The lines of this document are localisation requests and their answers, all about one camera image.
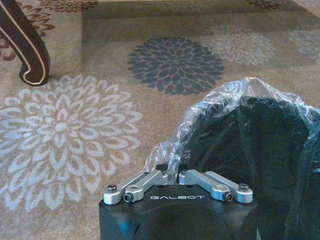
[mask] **silver metal linkage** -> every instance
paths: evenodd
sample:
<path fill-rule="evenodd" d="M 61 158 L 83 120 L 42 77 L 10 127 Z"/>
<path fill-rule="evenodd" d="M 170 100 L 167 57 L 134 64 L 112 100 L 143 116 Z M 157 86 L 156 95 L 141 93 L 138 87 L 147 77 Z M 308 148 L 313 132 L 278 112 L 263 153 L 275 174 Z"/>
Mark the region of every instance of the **silver metal linkage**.
<path fill-rule="evenodd" d="M 247 184 L 245 183 L 237 184 L 213 171 L 207 171 L 204 173 L 204 175 L 217 181 L 218 183 L 227 185 L 231 189 L 231 192 L 234 195 L 234 199 L 238 203 L 241 203 L 241 204 L 252 203 L 254 192 L 249 188 Z"/>
<path fill-rule="evenodd" d="M 144 172 L 136 173 L 134 176 L 127 178 L 119 185 L 109 185 L 105 192 L 103 193 L 103 201 L 107 205 L 117 204 L 121 201 L 123 195 L 125 194 L 126 187 L 138 182 L 146 176 Z"/>
<path fill-rule="evenodd" d="M 153 170 L 144 178 L 125 188 L 123 200 L 133 203 L 144 198 L 144 193 L 153 185 L 165 185 L 168 183 L 168 174 L 164 171 Z"/>
<path fill-rule="evenodd" d="M 194 169 L 192 170 L 183 170 L 179 174 L 179 184 L 183 185 L 199 185 L 206 191 L 208 191 L 212 198 L 220 200 L 223 202 L 230 202 L 233 200 L 234 196 L 230 188 L 221 184 L 220 182 L 214 181 L 210 177 L 200 173 Z"/>

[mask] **screw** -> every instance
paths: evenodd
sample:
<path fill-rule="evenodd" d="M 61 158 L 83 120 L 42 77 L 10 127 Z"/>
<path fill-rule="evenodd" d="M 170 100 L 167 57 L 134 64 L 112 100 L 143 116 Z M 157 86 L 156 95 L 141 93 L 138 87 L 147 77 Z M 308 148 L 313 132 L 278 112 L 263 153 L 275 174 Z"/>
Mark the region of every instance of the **screw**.
<path fill-rule="evenodd" d="M 226 190 L 226 186 L 225 185 L 216 185 L 215 187 L 217 189 L 219 189 L 219 190 Z"/>
<path fill-rule="evenodd" d="M 239 190 L 241 192 L 248 192 L 249 191 L 249 186 L 246 183 L 240 183 L 239 184 Z"/>
<path fill-rule="evenodd" d="M 231 192 L 227 192 L 227 193 L 224 195 L 224 199 L 225 199 L 227 202 L 231 202 L 231 201 L 234 199 L 234 195 L 233 195 Z"/>
<path fill-rule="evenodd" d="M 107 188 L 108 193 L 114 193 L 115 191 L 117 191 L 117 185 L 111 184 L 108 186 L 108 188 Z"/>
<path fill-rule="evenodd" d="M 131 202 L 133 201 L 133 199 L 134 199 L 134 196 L 133 196 L 133 194 L 132 194 L 131 192 L 128 192 L 128 193 L 126 193 L 125 195 L 123 195 L 123 200 L 124 200 L 127 204 L 131 203 Z"/>

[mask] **curved wooden leg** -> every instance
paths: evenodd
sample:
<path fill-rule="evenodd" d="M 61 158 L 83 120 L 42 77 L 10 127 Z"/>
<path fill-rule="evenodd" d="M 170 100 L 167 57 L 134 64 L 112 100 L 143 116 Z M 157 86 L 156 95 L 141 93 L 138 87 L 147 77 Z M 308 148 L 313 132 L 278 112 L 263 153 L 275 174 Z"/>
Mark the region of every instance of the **curved wooden leg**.
<path fill-rule="evenodd" d="M 32 86 L 45 84 L 50 66 L 48 51 L 14 0 L 0 0 L 0 34 L 22 61 L 21 80 Z"/>

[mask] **plastic bag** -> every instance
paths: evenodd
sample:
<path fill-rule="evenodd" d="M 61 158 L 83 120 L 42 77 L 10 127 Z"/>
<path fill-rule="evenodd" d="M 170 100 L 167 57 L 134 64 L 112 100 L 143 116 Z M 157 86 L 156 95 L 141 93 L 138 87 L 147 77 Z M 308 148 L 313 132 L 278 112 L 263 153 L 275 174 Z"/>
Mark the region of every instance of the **plastic bag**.
<path fill-rule="evenodd" d="M 248 183 L 262 240 L 320 239 L 320 110 L 252 77 L 228 82 L 190 106 L 145 171 L 168 162 Z"/>

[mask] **black fabric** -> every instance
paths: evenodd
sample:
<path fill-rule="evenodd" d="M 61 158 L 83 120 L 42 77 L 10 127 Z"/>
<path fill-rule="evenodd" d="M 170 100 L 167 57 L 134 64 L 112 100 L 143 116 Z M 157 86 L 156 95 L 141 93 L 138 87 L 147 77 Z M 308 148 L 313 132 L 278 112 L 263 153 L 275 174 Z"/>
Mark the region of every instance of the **black fabric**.
<path fill-rule="evenodd" d="M 181 164 L 249 184 L 262 240 L 319 240 L 319 128 L 310 140 L 301 109 L 288 101 L 242 97 L 228 115 L 219 111 L 211 105 L 198 115 Z M 306 114 L 317 126 L 316 112 Z"/>

